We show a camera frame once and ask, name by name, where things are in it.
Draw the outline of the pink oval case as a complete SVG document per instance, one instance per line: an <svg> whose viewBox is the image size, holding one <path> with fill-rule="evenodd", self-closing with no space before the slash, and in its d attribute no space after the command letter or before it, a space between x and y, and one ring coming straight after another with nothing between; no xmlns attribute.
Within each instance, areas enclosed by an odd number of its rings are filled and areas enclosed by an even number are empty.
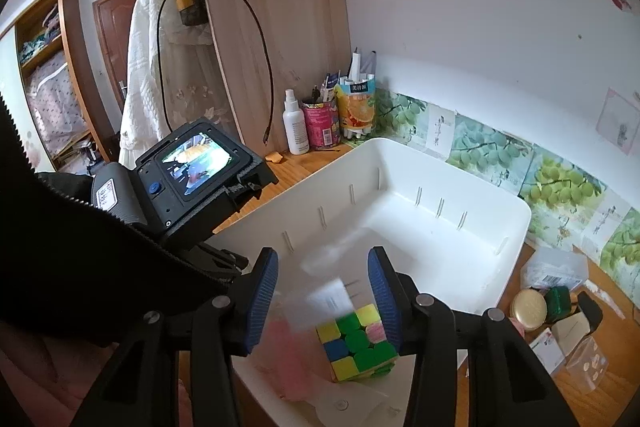
<svg viewBox="0 0 640 427"><path fill-rule="evenodd" d="M526 330L525 330L524 325L520 321L518 321L515 317L510 317L510 322L515 327L515 329L518 331L520 336L525 338L526 337Z"/></svg>

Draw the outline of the clear box with stickers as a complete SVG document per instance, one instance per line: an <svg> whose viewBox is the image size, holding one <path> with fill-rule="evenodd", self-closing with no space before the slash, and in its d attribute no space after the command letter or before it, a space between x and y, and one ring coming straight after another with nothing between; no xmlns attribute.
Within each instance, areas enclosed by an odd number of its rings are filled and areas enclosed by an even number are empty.
<svg viewBox="0 0 640 427"><path fill-rule="evenodd" d="M566 362L566 369L577 388L588 395L597 389L608 370L608 357L597 341L585 337Z"/></svg>

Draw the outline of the beige angular case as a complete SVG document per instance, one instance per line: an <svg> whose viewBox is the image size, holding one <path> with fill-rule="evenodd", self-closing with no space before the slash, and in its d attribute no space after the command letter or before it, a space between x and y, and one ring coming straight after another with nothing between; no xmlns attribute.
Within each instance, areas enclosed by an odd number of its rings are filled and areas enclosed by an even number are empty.
<svg viewBox="0 0 640 427"><path fill-rule="evenodd" d="M565 317L565 319L557 321L551 327L551 332L565 358L590 334L590 331L589 321L582 312Z"/></svg>

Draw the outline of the pink and white clip toy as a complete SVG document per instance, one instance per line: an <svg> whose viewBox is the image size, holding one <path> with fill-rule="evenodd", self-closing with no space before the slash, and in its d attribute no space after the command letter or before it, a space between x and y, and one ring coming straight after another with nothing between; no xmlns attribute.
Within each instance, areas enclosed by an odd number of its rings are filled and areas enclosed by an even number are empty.
<svg viewBox="0 0 640 427"><path fill-rule="evenodd" d="M293 331L278 311L268 315L250 359L276 395L288 402L312 401L317 394L314 379L326 373L326 356L316 332Z"/></svg>

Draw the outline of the multicolour rubik's cube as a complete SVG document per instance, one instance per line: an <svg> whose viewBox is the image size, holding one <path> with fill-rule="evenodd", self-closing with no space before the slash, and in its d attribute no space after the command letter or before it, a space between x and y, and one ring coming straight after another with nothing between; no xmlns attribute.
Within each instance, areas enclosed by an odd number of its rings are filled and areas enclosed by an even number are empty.
<svg viewBox="0 0 640 427"><path fill-rule="evenodd" d="M317 326L316 334L334 383L385 376L398 359L373 303Z"/></svg>

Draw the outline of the white plastic storage bin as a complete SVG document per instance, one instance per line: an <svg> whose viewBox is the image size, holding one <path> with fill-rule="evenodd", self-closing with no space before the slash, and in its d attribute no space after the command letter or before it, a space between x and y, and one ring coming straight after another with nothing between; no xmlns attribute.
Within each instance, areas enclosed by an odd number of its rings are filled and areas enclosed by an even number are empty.
<svg viewBox="0 0 640 427"><path fill-rule="evenodd" d="M281 426L451 426L463 319L498 315L532 213L524 200L445 161L373 139L212 238L272 260L267 311L292 329L375 306L386 338L358 369L333 366L288 402L254 355L235 372Z"/></svg>

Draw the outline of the white wall charger 80W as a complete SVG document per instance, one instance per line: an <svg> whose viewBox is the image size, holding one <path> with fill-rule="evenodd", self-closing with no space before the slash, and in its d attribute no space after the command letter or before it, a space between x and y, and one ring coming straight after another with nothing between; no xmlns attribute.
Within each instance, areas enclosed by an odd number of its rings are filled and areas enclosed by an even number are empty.
<svg viewBox="0 0 640 427"><path fill-rule="evenodd" d="M283 314L294 332L314 329L354 310L341 279L330 280L316 288L294 291L283 303Z"/></svg>

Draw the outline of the gold oval compact case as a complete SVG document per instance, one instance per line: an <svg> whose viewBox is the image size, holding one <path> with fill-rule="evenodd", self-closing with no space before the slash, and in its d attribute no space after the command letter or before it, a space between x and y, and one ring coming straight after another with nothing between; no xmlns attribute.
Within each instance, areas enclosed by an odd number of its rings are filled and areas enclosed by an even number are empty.
<svg viewBox="0 0 640 427"><path fill-rule="evenodd" d="M533 332L546 321L546 299L536 289L523 289L511 301L510 317L520 323L525 332Z"/></svg>

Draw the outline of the green and gold box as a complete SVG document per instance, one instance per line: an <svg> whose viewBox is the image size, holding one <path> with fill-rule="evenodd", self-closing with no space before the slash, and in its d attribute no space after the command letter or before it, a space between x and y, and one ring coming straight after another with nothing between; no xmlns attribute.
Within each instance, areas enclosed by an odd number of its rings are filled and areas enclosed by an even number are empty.
<svg viewBox="0 0 640 427"><path fill-rule="evenodd" d="M544 294L547 306L547 323L555 323L570 315L572 311L572 299L570 290L566 286L554 286Z"/></svg>

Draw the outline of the translucent plastic box with barcode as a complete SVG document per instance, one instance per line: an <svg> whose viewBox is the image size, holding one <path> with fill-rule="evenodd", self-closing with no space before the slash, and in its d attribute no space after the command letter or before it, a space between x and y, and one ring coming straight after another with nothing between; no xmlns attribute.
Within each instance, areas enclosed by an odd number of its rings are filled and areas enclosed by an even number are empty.
<svg viewBox="0 0 640 427"><path fill-rule="evenodd" d="M520 277L522 289L564 286L574 291L589 279L588 260L583 254L540 247L522 266Z"/></svg>

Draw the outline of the white hook plate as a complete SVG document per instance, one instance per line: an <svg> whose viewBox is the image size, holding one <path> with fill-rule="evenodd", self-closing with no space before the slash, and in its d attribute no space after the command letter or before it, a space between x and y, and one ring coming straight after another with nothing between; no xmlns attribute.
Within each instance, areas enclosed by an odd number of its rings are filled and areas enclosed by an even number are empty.
<svg viewBox="0 0 640 427"><path fill-rule="evenodd" d="M309 403L323 426L359 427L387 400L385 393L354 381L334 384L320 379Z"/></svg>

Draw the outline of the wooden wardrobe shelf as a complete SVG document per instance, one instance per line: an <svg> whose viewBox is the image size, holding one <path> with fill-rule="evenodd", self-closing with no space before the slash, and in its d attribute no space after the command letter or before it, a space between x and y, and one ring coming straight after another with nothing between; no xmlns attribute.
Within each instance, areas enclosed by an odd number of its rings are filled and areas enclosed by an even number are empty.
<svg viewBox="0 0 640 427"><path fill-rule="evenodd" d="M36 0L13 29L23 92L46 165L91 176L117 153L86 49L79 0Z"/></svg>

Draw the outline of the grape pattern paper backdrop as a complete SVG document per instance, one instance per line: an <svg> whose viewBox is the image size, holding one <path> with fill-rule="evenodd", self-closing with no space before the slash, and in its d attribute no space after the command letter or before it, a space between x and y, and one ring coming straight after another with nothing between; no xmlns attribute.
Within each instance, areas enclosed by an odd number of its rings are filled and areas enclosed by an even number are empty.
<svg viewBox="0 0 640 427"><path fill-rule="evenodd" d="M376 89L369 138L429 153L529 205L527 240L579 249L633 302L639 300L639 211L573 161L475 119L411 96Z"/></svg>

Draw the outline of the brown wooden door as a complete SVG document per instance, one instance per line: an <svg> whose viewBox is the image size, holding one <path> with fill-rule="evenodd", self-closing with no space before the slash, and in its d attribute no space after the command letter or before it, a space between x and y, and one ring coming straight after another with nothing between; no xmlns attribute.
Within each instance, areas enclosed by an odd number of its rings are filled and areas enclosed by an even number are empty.
<svg viewBox="0 0 640 427"><path fill-rule="evenodd" d="M92 4L96 34L106 75L119 109L127 91L127 56L132 11L136 0L96 0Z"/></svg>

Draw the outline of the yellow black hanging device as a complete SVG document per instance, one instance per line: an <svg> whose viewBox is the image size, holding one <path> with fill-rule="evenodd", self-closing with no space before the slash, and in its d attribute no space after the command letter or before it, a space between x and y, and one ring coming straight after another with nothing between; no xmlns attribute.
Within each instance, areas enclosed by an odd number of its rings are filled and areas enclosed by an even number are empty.
<svg viewBox="0 0 640 427"><path fill-rule="evenodd" d="M204 0L175 0L175 4L184 26L201 26L208 22Z"/></svg>

